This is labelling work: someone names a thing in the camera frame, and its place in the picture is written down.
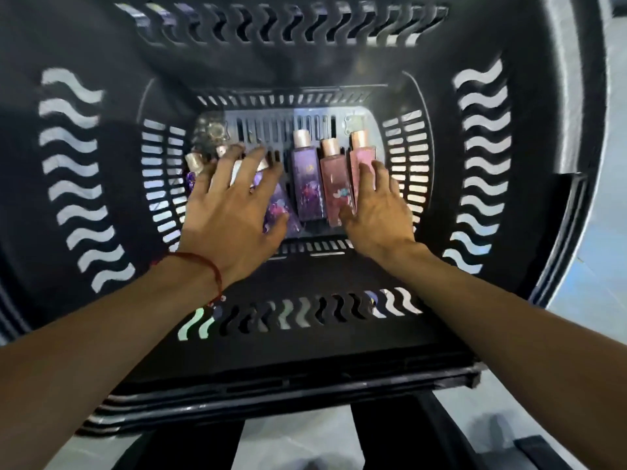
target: finger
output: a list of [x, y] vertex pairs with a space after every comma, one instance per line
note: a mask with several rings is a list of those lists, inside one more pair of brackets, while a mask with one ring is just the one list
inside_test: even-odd
[[252, 149], [246, 155], [246, 158], [242, 160], [241, 166], [239, 167], [239, 172], [237, 173], [237, 177], [235, 178], [233, 186], [238, 188], [245, 187], [248, 191], [250, 185], [253, 184], [255, 173], [257, 173], [257, 167], [265, 156], [265, 147], [260, 145], [259, 147]]
[[378, 161], [372, 162], [372, 167], [375, 172], [375, 181], [376, 181], [376, 189], [377, 193], [386, 193], [390, 190], [390, 174], [386, 169], [385, 165]]
[[211, 184], [211, 179], [216, 173], [216, 166], [217, 161], [211, 160], [207, 165], [204, 166], [202, 172], [196, 176], [194, 189], [192, 189], [192, 193], [189, 195], [190, 200], [196, 197], [202, 197], [203, 195], [207, 194], [209, 185]]
[[354, 226], [356, 221], [355, 215], [352, 212], [352, 208], [348, 204], [343, 205], [340, 208], [339, 217], [340, 221], [342, 221], [342, 226], [344, 227], [344, 230], [348, 234], [349, 230], [352, 230], [352, 227]]
[[281, 162], [275, 163], [272, 168], [263, 170], [262, 180], [259, 182], [259, 186], [255, 188], [255, 196], [259, 198], [259, 201], [264, 206], [268, 205], [272, 193], [277, 189], [277, 183], [282, 174], [283, 165], [281, 165]]
[[401, 195], [401, 188], [398, 186], [398, 181], [395, 178], [390, 178], [390, 191], [395, 196]]
[[359, 164], [359, 195], [372, 194], [374, 191], [374, 178], [372, 171], [365, 163]]
[[242, 153], [244, 153], [244, 146], [241, 143], [229, 146], [224, 156], [217, 163], [216, 173], [213, 175], [213, 181], [211, 182], [212, 190], [224, 191], [229, 187], [233, 165]]
[[287, 213], [281, 214], [275, 225], [264, 236], [264, 259], [268, 259], [272, 254], [277, 252], [278, 246], [281, 245], [281, 241], [285, 239], [287, 234], [287, 220], [289, 215]]

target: black plastic basket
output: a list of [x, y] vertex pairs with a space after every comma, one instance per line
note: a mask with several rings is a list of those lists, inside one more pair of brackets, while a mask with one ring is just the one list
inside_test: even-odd
[[[584, 228], [606, 96], [597, 0], [554, 2], [3, 0], [0, 332], [69, 313], [177, 247], [182, 154], [207, 110], [278, 161], [294, 127], [345, 148], [367, 128], [416, 239], [544, 305]], [[357, 377], [387, 383], [372, 395], [402, 376], [425, 376], [407, 381], [421, 387], [477, 374], [338, 230], [286, 241], [227, 297], [187, 317], [114, 395], [166, 403], [205, 385], [246, 417], [258, 411], [237, 404], [235, 384], [259, 402], [298, 390], [285, 404], [298, 409], [318, 388], [319, 405], [356, 399], [342, 386]]]

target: pink bottle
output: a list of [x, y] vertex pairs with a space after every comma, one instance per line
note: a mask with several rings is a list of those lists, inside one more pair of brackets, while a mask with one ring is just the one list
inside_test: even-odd
[[350, 169], [352, 171], [355, 204], [357, 205], [357, 197], [359, 196], [359, 164], [365, 163], [368, 165], [374, 176], [374, 168], [372, 167], [374, 147], [368, 145], [368, 134], [365, 130], [357, 130], [350, 134], [350, 142], [352, 143], [352, 150], [350, 150]]
[[322, 141], [324, 158], [320, 160], [320, 172], [324, 186], [324, 198], [327, 204], [327, 218], [331, 227], [341, 226], [340, 209], [345, 204], [355, 209], [350, 193], [350, 175], [346, 157], [340, 151], [336, 138]]

